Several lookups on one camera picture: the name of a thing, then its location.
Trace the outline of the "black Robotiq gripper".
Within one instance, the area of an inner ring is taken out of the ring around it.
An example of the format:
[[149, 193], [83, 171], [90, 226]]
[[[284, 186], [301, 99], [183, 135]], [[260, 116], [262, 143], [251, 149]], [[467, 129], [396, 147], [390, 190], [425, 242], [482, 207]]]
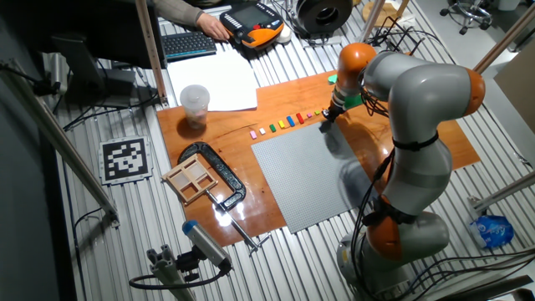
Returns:
[[330, 105], [329, 105], [329, 108], [328, 108], [328, 111], [323, 111], [323, 117], [331, 122], [331, 123], [334, 123], [335, 121], [335, 118], [334, 117], [338, 117], [339, 115], [343, 114], [345, 112], [345, 109], [342, 105], [338, 105], [334, 102], [331, 102]]

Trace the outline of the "person's bare hand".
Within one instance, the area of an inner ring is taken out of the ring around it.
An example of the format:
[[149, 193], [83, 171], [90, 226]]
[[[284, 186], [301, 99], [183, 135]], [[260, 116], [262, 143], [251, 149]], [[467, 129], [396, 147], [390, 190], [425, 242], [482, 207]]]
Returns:
[[226, 41], [230, 38], [222, 23], [210, 14], [202, 13], [196, 20], [196, 26], [207, 36], [219, 41]]

